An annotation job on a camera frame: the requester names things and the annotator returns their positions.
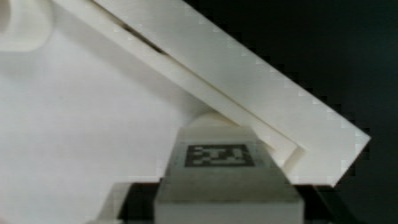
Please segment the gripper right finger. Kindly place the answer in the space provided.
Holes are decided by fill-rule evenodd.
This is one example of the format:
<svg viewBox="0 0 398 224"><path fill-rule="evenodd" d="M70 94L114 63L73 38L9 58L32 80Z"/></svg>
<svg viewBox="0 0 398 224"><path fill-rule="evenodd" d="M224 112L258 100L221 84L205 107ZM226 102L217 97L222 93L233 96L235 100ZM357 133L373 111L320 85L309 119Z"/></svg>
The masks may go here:
<svg viewBox="0 0 398 224"><path fill-rule="evenodd" d="M336 189L327 185L297 185L304 199L304 224L359 224Z"/></svg>

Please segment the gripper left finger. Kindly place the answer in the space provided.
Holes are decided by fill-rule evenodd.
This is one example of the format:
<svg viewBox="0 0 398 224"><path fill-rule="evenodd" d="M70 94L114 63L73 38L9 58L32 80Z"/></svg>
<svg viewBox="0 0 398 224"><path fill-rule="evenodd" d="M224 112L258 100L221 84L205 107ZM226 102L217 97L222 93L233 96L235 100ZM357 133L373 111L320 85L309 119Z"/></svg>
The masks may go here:
<svg viewBox="0 0 398 224"><path fill-rule="evenodd" d="M158 182L116 183L98 217L87 224L155 224Z"/></svg>

